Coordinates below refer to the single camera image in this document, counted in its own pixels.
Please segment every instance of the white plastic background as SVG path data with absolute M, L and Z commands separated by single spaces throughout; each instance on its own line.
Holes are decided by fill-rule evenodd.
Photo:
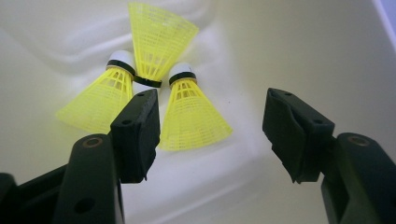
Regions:
M 270 87 L 396 161 L 396 57 L 374 2 L 146 2 L 200 27 L 180 60 L 234 131 L 211 147 L 157 150 L 148 181 L 122 187 L 127 223 L 327 223 L 322 177 L 292 184 L 262 132 Z M 0 0 L 0 41 L 0 172 L 21 184 L 66 164 L 87 135 L 54 114 L 113 51 L 133 50 L 127 1 Z M 161 119 L 169 93 L 165 78 Z

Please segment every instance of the shuttlecock mesh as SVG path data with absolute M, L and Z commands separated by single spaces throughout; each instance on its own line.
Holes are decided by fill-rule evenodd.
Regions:
M 160 81 L 198 33 L 182 17 L 142 3 L 130 3 L 134 56 L 140 77 Z
M 191 79 L 173 84 L 159 147 L 183 150 L 216 143 L 232 128 Z
M 56 117 L 89 133 L 108 133 L 110 124 L 132 99 L 131 82 L 131 74 L 124 69 L 108 67 Z

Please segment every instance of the shuttlecock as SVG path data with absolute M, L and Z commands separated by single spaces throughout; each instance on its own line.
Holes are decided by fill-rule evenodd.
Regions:
M 176 64 L 169 76 L 171 96 L 159 148 L 184 150 L 208 146 L 232 133 L 233 129 L 197 86 L 188 63 Z
M 56 117 L 89 133 L 108 133 L 111 122 L 132 99 L 134 68 L 131 52 L 115 51 L 106 71 L 58 111 Z
M 142 3 L 130 3 L 137 74 L 134 94 L 160 90 L 162 78 L 198 34 L 198 27 L 182 17 Z

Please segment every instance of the black band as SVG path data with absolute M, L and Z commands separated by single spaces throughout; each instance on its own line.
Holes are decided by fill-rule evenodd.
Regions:
M 182 72 L 182 73 L 176 74 L 176 75 L 172 76 L 171 78 L 169 78 L 169 86 L 172 86 L 172 83 L 174 83 L 176 80 L 179 80 L 184 77 L 190 77 L 190 78 L 195 78 L 195 79 L 197 78 L 195 76 L 195 74 L 192 72 Z
M 153 80 L 146 79 L 146 78 L 143 78 L 140 76 L 134 76 L 134 82 L 140 83 L 145 86 L 154 87 L 154 88 L 160 88 L 161 85 L 163 84 L 162 81 L 153 81 Z
M 128 63 L 123 63 L 119 60 L 110 60 L 108 61 L 107 66 L 117 66 L 125 69 L 127 72 L 131 73 L 132 76 L 136 75 L 136 71 L 132 68 L 131 65 L 129 65 Z

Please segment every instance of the black bracket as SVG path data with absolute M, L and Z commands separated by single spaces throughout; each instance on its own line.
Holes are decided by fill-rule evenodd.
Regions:
M 141 92 L 109 134 L 78 140 L 68 164 L 20 186 L 0 174 L 0 223 L 124 223 L 120 183 L 147 178 L 159 136 L 157 91 Z
M 262 130 L 291 180 L 318 181 L 330 223 L 396 223 L 396 166 L 373 139 L 341 133 L 287 91 L 269 89 Z

